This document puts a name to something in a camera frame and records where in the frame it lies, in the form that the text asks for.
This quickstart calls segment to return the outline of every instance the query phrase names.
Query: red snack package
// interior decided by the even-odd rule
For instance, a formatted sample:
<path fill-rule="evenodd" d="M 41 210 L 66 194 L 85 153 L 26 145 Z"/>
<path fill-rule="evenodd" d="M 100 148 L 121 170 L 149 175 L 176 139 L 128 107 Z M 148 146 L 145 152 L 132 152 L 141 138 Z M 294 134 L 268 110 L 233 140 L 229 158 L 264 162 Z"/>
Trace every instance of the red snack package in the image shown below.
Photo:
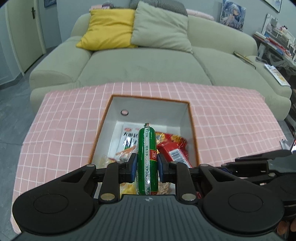
<path fill-rule="evenodd" d="M 160 144 L 161 142 L 176 142 L 178 144 L 178 147 L 185 152 L 185 147 L 187 145 L 187 141 L 178 135 L 168 134 L 168 133 L 162 133 L 162 132 L 155 132 L 156 134 L 156 144 Z"/>
<path fill-rule="evenodd" d="M 189 168 L 192 168 L 188 162 L 188 155 L 184 154 L 176 142 L 161 142 L 157 145 L 159 153 L 163 154 L 168 162 L 177 161 L 186 164 Z"/>

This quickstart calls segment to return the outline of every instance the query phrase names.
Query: striped pillow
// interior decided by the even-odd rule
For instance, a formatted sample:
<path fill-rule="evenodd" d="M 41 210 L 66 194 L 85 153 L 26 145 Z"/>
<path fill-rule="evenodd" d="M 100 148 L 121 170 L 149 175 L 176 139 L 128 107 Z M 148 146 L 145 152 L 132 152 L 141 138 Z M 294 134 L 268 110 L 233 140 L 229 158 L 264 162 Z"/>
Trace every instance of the striped pillow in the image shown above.
<path fill-rule="evenodd" d="M 184 5 L 174 0 L 158 0 L 158 7 L 171 12 L 188 16 Z"/>
<path fill-rule="evenodd" d="M 139 1 L 149 4 L 153 7 L 158 7 L 167 11 L 179 13 L 188 16 L 184 5 L 178 1 L 174 0 L 131 0 L 130 8 L 136 9 L 138 7 Z"/>
<path fill-rule="evenodd" d="M 139 1 L 149 4 L 150 6 L 157 7 L 158 0 L 131 0 L 129 8 L 137 9 Z"/>

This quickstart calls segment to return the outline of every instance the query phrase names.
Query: snack bag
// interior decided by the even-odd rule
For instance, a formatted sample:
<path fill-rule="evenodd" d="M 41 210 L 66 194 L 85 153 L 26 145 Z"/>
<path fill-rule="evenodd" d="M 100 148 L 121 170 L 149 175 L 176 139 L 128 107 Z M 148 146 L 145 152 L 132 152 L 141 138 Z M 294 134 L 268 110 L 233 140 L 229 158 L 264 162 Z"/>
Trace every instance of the snack bag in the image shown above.
<path fill-rule="evenodd" d="M 114 158 L 107 157 L 106 155 L 103 155 L 99 161 L 99 163 L 96 165 L 96 168 L 106 168 L 110 163 L 115 162 Z"/>
<path fill-rule="evenodd" d="M 188 168 L 192 168 L 192 166 L 188 162 L 188 156 L 184 154 L 183 150 L 179 148 L 176 142 L 162 142 L 157 145 L 157 150 L 164 155 L 168 162 L 182 162 L 186 164 Z"/>
<path fill-rule="evenodd" d="M 156 134 L 156 144 L 160 144 L 161 142 L 176 142 L 181 150 L 185 150 L 187 141 L 178 135 L 162 133 L 162 132 L 155 132 Z"/>
<path fill-rule="evenodd" d="M 158 180 L 158 192 L 157 195 L 170 194 L 169 193 L 170 183 L 162 183 Z"/>
<path fill-rule="evenodd" d="M 133 152 L 136 152 L 140 128 L 124 123 L 121 138 L 114 159 L 117 162 L 127 162 Z"/>
<path fill-rule="evenodd" d="M 120 193 L 120 198 L 123 194 L 132 194 L 136 195 L 136 187 L 132 183 L 122 183 L 119 185 L 119 193 Z"/>

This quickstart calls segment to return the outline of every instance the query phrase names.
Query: poster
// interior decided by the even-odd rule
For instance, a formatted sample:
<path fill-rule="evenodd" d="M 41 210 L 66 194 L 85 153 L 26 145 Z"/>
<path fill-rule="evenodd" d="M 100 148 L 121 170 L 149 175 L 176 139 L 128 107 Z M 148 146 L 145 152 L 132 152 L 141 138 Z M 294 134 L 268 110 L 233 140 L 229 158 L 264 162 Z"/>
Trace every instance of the poster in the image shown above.
<path fill-rule="evenodd" d="M 229 0 L 223 0 L 220 23 L 239 31 L 244 27 L 244 18 L 246 15 L 246 8 L 235 4 Z"/>
<path fill-rule="evenodd" d="M 270 6 L 272 6 L 277 12 L 280 12 L 282 0 L 264 0 L 264 1 L 267 2 Z"/>

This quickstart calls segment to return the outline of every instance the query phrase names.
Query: logo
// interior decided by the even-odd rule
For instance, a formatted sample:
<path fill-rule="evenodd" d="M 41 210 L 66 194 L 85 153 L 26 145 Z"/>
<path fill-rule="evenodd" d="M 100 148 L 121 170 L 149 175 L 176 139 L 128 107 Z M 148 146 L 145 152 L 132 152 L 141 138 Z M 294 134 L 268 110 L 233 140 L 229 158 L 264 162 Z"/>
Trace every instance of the logo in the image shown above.
<path fill-rule="evenodd" d="M 146 201 L 146 202 L 151 202 L 151 201 L 153 201 L 153 198 L 151 198 L 151 197 L 147 197 L 147 198 L 145 198 L 145 201 Z"/>
<path fill-rule="evenodd" d="M 153 151 L 153 152 L 152 152 L 152 158 L 153 158 L 153 159 L 156 159 L 156 151 Z"/>
<path fill-rule="evenodd" d="M 150 160 L 157 161 L 157 152 L 150 149 Z"/>

